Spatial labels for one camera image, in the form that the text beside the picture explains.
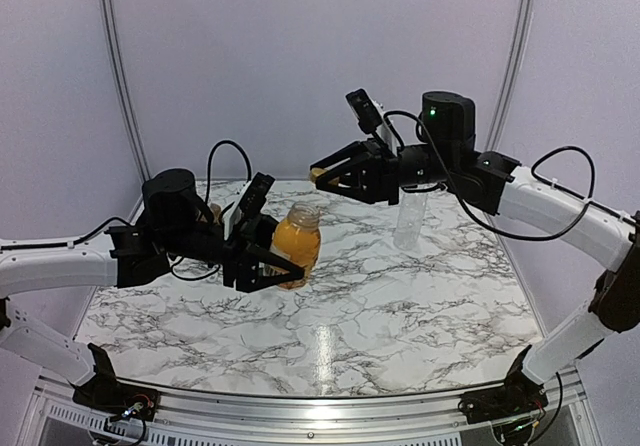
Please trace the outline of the tea bottle red label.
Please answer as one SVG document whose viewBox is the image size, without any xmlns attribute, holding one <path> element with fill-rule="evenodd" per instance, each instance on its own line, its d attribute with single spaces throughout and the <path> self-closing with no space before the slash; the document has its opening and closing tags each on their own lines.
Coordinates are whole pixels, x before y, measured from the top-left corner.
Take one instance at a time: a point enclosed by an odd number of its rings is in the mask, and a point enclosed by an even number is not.
<svg viewBox="0 0 640 446">
<path fill-rule="evenodd" d="M 222 220 L 222 208 L 220 205 L 216 204 L 216 203 L 210 203 L 209 204 L 209 209 L 213 215 L 213 223 L 217 224 L 217 225 L 222 225 L 223 224 L 223 220 Z"/>
</svg>

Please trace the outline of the clear water bottle blue cap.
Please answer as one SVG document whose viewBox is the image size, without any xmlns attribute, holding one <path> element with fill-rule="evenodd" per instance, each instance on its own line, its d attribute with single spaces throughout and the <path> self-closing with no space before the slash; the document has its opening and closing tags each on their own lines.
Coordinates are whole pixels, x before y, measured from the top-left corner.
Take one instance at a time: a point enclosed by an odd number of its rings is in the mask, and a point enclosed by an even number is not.
<svg viewBox="0 0 640 446">
<path fill-rule="evenodd" d="M 393 243 L 400 250 L 417 245 L 427 205 L 426 193 L 404 193 L 399 205 Z"/>
</svg>

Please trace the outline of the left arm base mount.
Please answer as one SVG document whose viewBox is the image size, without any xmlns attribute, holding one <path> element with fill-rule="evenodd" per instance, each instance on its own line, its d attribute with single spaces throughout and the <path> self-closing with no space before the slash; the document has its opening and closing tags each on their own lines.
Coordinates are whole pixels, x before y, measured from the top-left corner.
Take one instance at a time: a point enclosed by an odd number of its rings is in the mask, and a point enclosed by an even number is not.
<svg viewBox="0 0 640 446">
<path fill-rule="evenodd" d="M 89 378 L 72 384 L 76 404 L 110 413 L 114 420 L 137 417 L 152 421 L 160 397 L 156 389 L 120 381 L 115 374 L 108 353 L 93 343 L 87 344 L 93 363 Z"/>
</svg>

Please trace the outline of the right aluminium frame post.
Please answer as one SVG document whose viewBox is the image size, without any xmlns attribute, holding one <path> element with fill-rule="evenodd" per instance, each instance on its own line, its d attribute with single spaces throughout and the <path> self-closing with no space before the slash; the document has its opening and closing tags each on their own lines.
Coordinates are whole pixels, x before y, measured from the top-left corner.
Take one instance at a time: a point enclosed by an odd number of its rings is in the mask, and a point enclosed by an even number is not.
<svg viewBox="0 0 640 446">
<path fill-rule="evenodd" d="M 519 0 L 518 2 L 506 68 L 491 121 L 488 125 L 486 138 L 482 147 L 483 150 L 496 150 L 505 132 L 509 109 L 525 56 L 534 3 L 535 0 Z"/>
</svg>

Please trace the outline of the aluminium table front rail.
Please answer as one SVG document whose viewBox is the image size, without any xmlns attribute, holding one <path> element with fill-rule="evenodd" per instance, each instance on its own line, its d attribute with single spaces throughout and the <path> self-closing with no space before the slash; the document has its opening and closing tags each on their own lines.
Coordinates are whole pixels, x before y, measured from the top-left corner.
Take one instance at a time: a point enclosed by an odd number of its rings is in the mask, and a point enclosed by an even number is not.
<svg viewBox="0 0 640 446">
<path fill-rule="evenodd" d="M 370 397 L 276 397 L 149 384 L 152 418 L 110 421 L 73 401 L 44 371 L 19 433 L 20 445 L 598 445 L 576 371 L 542 394 L 548 402 L 483 419 L 490 382 L 471 388 Z"/>
</svg>

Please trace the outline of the yellow juice bottle cap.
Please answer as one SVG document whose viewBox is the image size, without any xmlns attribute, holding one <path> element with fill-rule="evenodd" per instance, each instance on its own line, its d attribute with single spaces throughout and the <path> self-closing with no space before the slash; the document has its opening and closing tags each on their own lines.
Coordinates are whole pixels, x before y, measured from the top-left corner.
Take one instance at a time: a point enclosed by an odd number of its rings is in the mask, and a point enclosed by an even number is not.
<svg viewBox="0 0 640 446">
<path fill-rule="evenodd" d="M 319 177 L 326 172 L 323 168 L 312 168 L 309 173 L 309 179 L 312 183 L 315 183 Z"/>
</svg>

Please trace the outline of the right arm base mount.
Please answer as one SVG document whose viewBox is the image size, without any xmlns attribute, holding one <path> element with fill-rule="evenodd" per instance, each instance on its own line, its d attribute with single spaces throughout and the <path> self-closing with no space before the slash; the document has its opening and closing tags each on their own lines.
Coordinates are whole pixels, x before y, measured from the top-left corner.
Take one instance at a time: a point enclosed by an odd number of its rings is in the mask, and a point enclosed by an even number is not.
<svg viewBox="0 0 640 446">
<path fill-rule="evenodd" d="M 530 350 L 531 346 L 527 346 L 516 356 L 498 386 L 475 389 L 461 395 L 458 410 L 469 424 L 540 411 L 548 405 L 542 384 L 535 383 L 523 372 L 524 359 Z"/>
</svg>

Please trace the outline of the aluminium frame post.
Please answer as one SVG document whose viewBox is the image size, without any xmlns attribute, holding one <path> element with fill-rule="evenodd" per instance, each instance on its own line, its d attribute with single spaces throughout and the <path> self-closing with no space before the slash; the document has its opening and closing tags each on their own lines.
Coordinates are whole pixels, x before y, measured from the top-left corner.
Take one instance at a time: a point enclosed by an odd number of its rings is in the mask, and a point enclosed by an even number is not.
<svg viewBox="0 0 640 446">
<path fill-rule="evenodd" d="M 525 56 L 534 3 L 535 0 L 519 0 L 518 2 L 506 68 L 491 121 L 488 125 L 486 138 L 482 147 L 483 150 L 496 150 L 505 132 L 509 109 Z"/>
<path fill-rule="evenodd" d="M 112 70 L 116 97 L 121 110 L 125 133 L 133 155 L 138 176 L 140 177 L 140 180 L 144 182 L 150 178 L 151 170 L 144 151 L 142 135 L 130 94 L 117 26 L 115 0 L 99 0 L 99 5 L 105 32 L 109 64 Z"/>
</svg>

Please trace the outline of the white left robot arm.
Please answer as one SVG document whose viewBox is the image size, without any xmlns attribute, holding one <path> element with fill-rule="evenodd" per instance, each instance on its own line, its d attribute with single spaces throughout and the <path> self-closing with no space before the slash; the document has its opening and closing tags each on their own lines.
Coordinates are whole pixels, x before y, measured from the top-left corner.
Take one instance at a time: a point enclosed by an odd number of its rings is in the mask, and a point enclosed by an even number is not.
<svg viewBox="0 0 640 446">
<path fill-rule="evenodd" d="M 274 179 L 258 173 L 219 222 L 198 195 L 194 174 L 165 170 L 142 186 L 135 224 L 109 219 L 97 232 L 49 243 L 1 243 L 1 346 L 65 378 L 106 411 L 125 404 L 108 354 L 60 334 L 10 305 L 11 296 L 66 287 L 130 288 L 171 271 L 174 258 L 220 266 L 223 284 L 251 293 L 299 280 L 302 267 L 270 250 L 275 220 L 261 212 Z"/>
</svg>

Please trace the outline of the orange object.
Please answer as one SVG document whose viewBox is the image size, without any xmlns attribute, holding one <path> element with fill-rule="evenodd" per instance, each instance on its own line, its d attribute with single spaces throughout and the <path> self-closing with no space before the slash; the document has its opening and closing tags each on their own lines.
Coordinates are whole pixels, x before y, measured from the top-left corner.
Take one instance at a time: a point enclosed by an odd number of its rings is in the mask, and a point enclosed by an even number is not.
<svg viewBox="0 0 640 446">
<path fill-rule="evenodd" d="M 277 225 L 270 251 L 304 270 L 301 279 L 280 284 L 281 289 L 299 289 L 308 282 L 321 247 L 319 223 L 318 207 L 307 202 L 296 202 Z"/>
</svg>

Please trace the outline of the left aluminium frame post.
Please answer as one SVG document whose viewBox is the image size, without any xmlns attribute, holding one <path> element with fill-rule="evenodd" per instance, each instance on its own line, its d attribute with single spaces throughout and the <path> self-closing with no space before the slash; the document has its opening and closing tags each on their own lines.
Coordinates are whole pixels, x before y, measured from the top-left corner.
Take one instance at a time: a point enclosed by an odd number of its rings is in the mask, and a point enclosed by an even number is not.
<svg viewBox="0 0 640 446">
<path fill-rule="evenodd" d="M 105 32 L 109 64 L 112 70 L 116 97 L 121 110 L 125 133 L 133 155 L 138 176 L 140 177 L 140 180 L 144 182 L 150 178 L 151 170 L 144 151 L 142 135 L 130 94 L 117 26 L 115 0 L 99 0 L 99 5 Z"/>
</svg>

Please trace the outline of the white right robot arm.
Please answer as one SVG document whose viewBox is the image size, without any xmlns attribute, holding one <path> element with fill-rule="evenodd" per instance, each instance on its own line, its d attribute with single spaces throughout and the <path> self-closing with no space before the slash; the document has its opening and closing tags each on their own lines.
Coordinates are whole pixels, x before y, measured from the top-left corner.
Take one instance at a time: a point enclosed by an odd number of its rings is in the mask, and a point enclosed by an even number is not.
<svg viewBox="0 0 640 446">
<path fill-rule="evenodd" d="M 639 325 L 639 217 L 600 205 L 540 176 L 534 167 L 475 149 L 475 104 L 452 92 L 422 96 L 422 111 L 384 111 L 362 90 L 346 96 L 368 140 L 314 162 L 318 189 L 367 204 L 395 205 L 399 192 L 436 187 L 474 209 L 540 230 L 536 241 L 560 239 L 604 269 L 592 299 L 541 342 L 520 353 L 495 396 L 515 414 L 560 369 L 614 333 Z"/>
</svg>

